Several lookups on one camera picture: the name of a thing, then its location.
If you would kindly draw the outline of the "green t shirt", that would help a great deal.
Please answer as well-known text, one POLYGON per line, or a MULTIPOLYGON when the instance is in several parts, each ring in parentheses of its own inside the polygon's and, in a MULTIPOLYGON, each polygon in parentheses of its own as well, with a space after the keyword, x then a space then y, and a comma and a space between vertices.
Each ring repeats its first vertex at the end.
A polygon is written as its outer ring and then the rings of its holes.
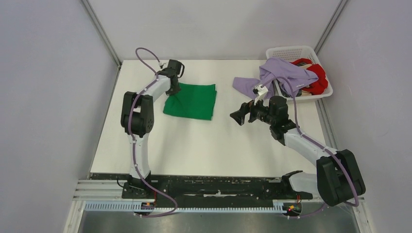
POLYGON ((163 113, 174 117, 212 120, 216 103, 215 84, 180 83, 181 90, 165 101, 163 113))

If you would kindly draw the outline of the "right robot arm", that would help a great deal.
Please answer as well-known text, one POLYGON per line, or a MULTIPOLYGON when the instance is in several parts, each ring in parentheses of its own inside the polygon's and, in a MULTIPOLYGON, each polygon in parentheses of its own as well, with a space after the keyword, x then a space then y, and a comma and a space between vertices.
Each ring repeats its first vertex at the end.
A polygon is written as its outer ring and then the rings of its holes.
POLYGON ((241 126, 247 115, 249 123, 259 120, 268 124, 275 141, 298 152, 316 167, 315 174, 295 171, 285 175, 286 182, 280 186, 283 196, 293 198, 299 192, 306 192, 319 195, 329 206, 359 205, 359 197, 366 192, 366 187, 350 150, 328 147, 303 132, 297 120, 290 119, 283 97, 271 97, 267 106, 262 100, 245 102, 230 117, 241 126))

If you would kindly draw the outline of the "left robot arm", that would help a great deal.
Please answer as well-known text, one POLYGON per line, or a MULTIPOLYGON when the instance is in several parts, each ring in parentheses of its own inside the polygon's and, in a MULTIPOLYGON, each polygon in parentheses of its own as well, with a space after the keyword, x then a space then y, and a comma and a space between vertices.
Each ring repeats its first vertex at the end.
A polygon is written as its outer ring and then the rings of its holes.
POLYGON ((154 79, 140 92, 126 92, 123 96, 120 117, 121 126, 129 136, 131 144, 131 168, 127 185, 134 188, 141 198, 151 195, 153 185, 148 181, 151 170, 148 162, 148 139, 153 129, 154 102, 163 94, 175 95, 181 88, 178 79, 185 66, 177 60, 169 60, 166 67, 154 74, 154 79))

